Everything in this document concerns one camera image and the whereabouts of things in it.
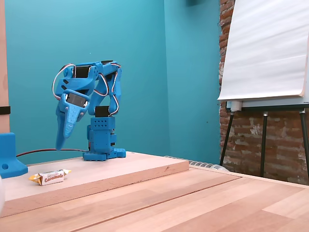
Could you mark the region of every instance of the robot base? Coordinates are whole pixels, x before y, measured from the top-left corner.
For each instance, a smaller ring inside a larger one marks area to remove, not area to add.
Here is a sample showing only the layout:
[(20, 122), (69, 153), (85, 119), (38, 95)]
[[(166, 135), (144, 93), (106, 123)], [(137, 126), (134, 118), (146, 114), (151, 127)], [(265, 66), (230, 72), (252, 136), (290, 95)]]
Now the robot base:
[(84, 160), (91, 160), (91, 161), (105, 161), (108, 159), (125, 158), (125, 157), (126, 157), (126, 150), (122, 148), (114, 148), (114, 151), (103, 154), (93, 153), (91, 151), (83, 153)]
[(93, 117), (87, 126), (89, 151), (83, 153), (84, 160), (104, 161), (113, 158), (125, 158), (126, 150), (114, 148), (117, 137), (114, 117)]

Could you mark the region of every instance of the wooden board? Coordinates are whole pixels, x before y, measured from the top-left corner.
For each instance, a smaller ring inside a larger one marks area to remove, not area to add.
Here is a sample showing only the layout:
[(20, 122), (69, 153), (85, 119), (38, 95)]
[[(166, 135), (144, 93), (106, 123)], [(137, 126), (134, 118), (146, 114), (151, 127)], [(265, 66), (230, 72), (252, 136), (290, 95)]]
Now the wooden board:
[[(64, 182), (47, 186), (28, 180), (36, 173), (72, 170)], [(5, 204), (2, 217), (88, 196), (140, 181), (189, 169), (185, 160), (127, 152), (124, 159), (103, 162), (82, 158), (29, 167), (28, 174), (3, 180)]]
[(191, 195), (237, 176), (190, 169), (134, 185), (0, 218), (5, 232), (72, 232)]
[[(289, 227), (292, 232), (296, 231), (291, 227), (295, 223), (292, 218), (264, 209), (298, 194), (306, 194), (309, 199), (307, 189), (240, 178), (80, 231), (274, 232), (287, 231), (283, 228)], [(289, 205), (282, 204), (281, 209), (284, 208)]]
[(222, 170), (217, 170), (217, 169), (198, 167), (198, 166), (194, 166), (194, 165), (189, 165), (189, 167), (194, 168), (194, 169), (204, 170), (204, 171), (207, 171), (207, 172), (223, 173), (223, 174), (226, 174), (226, 175), (245, 177), (245, 178), (250, 178), (250, 179), (255, 179), (255, 180), (262, 180), (262, 181), (267, 181), (267, 182), (272, 182), (272, 183), (277, 183), (277, 184), (299, 187), (299, 188), (303, 188), (303, 189), (309, 189), (308, 185), (301, 185), (301, 184), (285, 182), (285, 181), (281, 181), (281, 180), (273, 180), (273, 179), (268, 179), (268, 178), (264, 178), (264, 177), (254, 176), (254, 175), (246, 175), (246, 174), (241, 174), (241, 173), (227, 172), (227, 171), (222, 171)]
[[(4, 0), (0, 0), (0, 106), (9, 105)], [(10, 132), (10, 115), (0, 115), (0, 133)]]

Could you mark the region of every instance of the blue 3d-printed part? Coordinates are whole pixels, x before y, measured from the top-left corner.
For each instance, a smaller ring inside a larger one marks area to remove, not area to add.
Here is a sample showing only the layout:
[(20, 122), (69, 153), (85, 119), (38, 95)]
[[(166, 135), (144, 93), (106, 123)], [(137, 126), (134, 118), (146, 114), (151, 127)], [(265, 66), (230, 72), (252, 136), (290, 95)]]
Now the blue 3d-printed part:
[(126, 151), (114, 148), (116, 134), (114, 117), (94, 117), (87, 127), (87, 139), (90, 150), (83, 153), (84, 160), (104, 161), (112, 158), (126, 157)]
[[(89, 105), (84, 105), (83, 101), (89, 102), (89, 100), (90, 98), (87, 95), (70, 89), (66, 89), (61, 95), (61, 99), (56, 108), (58, 120), (58, 134), (56, 140), (57, 150), (60, 150), (63, 147), (65, 140), (70, 137), (76, 122), (80, 121), (87, 113)], [(80, 105), (76, 105), (68, 101), (78, 102)]]
[(0, 175), (4, 178), (26, 174), (28, 167), (16, 158), (15, 134), (0, 134)]

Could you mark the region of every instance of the candy wrapper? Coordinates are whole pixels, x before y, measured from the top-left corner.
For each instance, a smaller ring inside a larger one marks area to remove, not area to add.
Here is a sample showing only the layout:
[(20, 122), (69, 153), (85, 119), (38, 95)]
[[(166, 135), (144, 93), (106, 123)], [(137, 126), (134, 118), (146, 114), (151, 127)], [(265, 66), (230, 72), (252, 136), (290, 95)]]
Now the candy wrapper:
[(54, 183), (59, 183), (64, 181), (64, 176), (66, 174), (69, 174), (71, 170), (66, 170), (66, 169), (60, 169), (57, 171), (53, 172), (47, 172), (47, 173), (38, 173), (35, 175), (32, 175), (29, 180), (32, 180), (41, 186), (44, 185), (50, 185)]

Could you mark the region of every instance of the cable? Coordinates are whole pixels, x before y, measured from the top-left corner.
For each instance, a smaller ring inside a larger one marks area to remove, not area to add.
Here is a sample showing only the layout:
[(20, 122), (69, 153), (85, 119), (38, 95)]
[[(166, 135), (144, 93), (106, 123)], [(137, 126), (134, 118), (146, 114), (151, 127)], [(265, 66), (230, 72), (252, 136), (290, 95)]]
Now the cable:
[[(16, 157), (23, 156), (23, 155), (30, 154), (30, 153), (34, 153), (34, 152), (41, 152), (41, 151), (57, 151), (57, 150), (54, 149), (54, 148), (47, 148), (47, 149), (39, 149), (39, 150), (27, 151), (27, 152), (20, 153), (20, 154), (16, 155)], [(72, 148), (61, 149), (60, 151), (81, 151), (81, 152), (86, 152), (86, 150), (72, 149)]]
[(119, 111), (119, 102), (118, 102), (118, 99), (116, 98), (115, 95), (112, 95), (112, 96), (114, 97), (114, 100), (115, 100), (115, 102), (116, 102), (116, 104), (117, 104), (117, 108), (116, 108), (116, 110), (115, 110), (114, 112), (110, 113), (110, 115), (108, 115), (108, 117), (111, 117), (112, 115), (117, 114), (118, 111)]
[[(111, 65), (118, 66), (118, 68), (121, 68), (121, 65), (116, 64), (116, 63), (111, 63)], [(114, 94), (114, 87), (115, 87), (115, 83), (116, 83), (116, 78), (117, 78), (117, 76), (118, 76), (118, 72), (116, 72), (115, 79), (114, 79), (114, 83), (113, 83), (113, 85), (112, 85), (112, 94)]]
[(54, 86), (55, 86), (56, 79), (57, 79), (57, 77), (59, 76), (59, 74), (62, 73), (63, 70), (65, 70), (65, 69), (66, 69), (67, 67), (69, 67), (69, 66), (74, 66), (73, 78), (76, 77), (76, 65), (75, 65), (75, 64), (67, 64), (67, 65), (63, 66), (62, 69), (60, 69), (60, 71), (58, 72), (58, 74), (57, 74), (56, 77), (54, 78), (53, 85), (52, 85), (52, 92), (53, 92), (54, 97), (55, 97), (57, 100), (60, 100), (60, 97), (57, 96), (57, 95), (55, 94), (55, 91), (54, 91)]
[(110, 91), (109, 88), (108, 88), (108, 84), (107, 84), (107, 81), (105, 79), (105, 76), (101, 73), (99, 73), (99, 75), (101, 75), (103, 81), (104, 81), (104, 84), (105, 84), (105, 87), (106, 87), (106, 94), (103, 94), (103, 93), (100, 93), (99, 91), (97, 91), (96, 89), (94, 89), (93, 91), (97, 94), (99, 94), (100, 96), (103, 96), (103, 97), (106, 97), (108, 95), (108, 92)]
[[(121, 68), (121, 65), (116, 64), (116, 63), (111, 63), (111, 65), (118, 66), (118, 68)], [(116, 83), (117, 76), (118, 76), (118, 72), (116, 72), (116, 74), (115, 74), (114, 83), (112, 85), (112, 96), (113, 96), (113, 98), (114, 98), (114, 100), (116, 102), (117, 108), (116, 108), (116, 110), (114, 112), (112, 112), (112, 113), (110, 113), (110, 115), (108, 115), (109, 117), (111, 117), (114, 114), (117, 114), (118, 111), (119, 111), (119, 102), (118, 102), (118, 99), (116, 98), (116, 96), (114, 95), (114, 88), (115, 88), (115, 83)]]

